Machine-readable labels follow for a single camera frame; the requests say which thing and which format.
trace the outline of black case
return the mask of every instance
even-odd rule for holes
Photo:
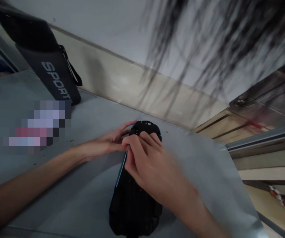
[[[155,132],[162,141],[159,127],[150,121],[137,121],[129,135]],[[116,235],[137,237],[150,235],[158,226],[162,205],[144,191],[125,170],[125,153],[113,198],[109,207],[109,225]]]
[[[76,85],[82,86],[81,78],[47,22],[0,8],[0,23],[52,96],[78,104],[81,97]]]

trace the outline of gray table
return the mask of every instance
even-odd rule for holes
[[[50,160],[72,145],[96,138],[130,120],[157,124],[163,145],[199,190],[214,217],[234,237],[267,237],[233,161],[223,144],[109,100],[81,92],[71,129],[35,155],[0,155],[0,184]],[[52,100],[30,71],[0,78],[0,135],[26,118],[33,100]],[[16,217],[1,235],[17,237],[113,237],[108,209],[123,153],[113,153],[73,170]],[[151,237],[194,237],[164,209]]]

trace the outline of metal handle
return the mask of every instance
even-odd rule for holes
[[[273,89],[270,89],[270,90],[267,91],[266,93],[260,95],[259,97],[257,97],[257,98],[255,98],[255,99],[251,100],[251,101],[246,102],[246,101],[244,101],[244,100],[242,100],[242,99],[239,99],[239,100],[235,101],[234,104],[237,105],[237,106],[241,106],[241,107],[250,106],[250,105],[254,104],[254,103],[257,102],[257,101],[261,101],[261,100],[267,98],[267,97],[270,96],[271,94],[273,94],[273,93],[275,93],[275,92],[281,90],[281,89],[284,88],[284,87],[285,87],[285,81],[284,81],[283,83],[277,85],[277,86],[274,87]]]

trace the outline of hand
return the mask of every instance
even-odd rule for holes
[[[135,122],[126,122],[114,131],[76,146],[78,153],[84,158],[81,163],[115,151],[127,151],[127,147],[121,144],[122,137],[130,132],[130,129],[126,128]]]
[[[188,202],[198,197],[197,190],[170,158],[155,133],[128,136],[122,145],[130,145],[125,169],[140,187],[177,216],[188,209]]]

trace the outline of bag strap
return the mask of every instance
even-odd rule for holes
[[[59,45],[59,47],[60,47],[60,50],[62,51],[62,53],[63,53],[63,55],[64,55],[64,57],[66,59],[67,65],[69,66],[69,69],[70,69],[72,75],[74,76],[73,78],[74,78],[75,84],[77,86],[83,86],[82,79],[80,78],[80,76],[78,75],[76,70],[74,69],[73,65],[71,65],[71,63],[69,62],[69,58],[67,57],[67,53],[65,51],[64,46]]]

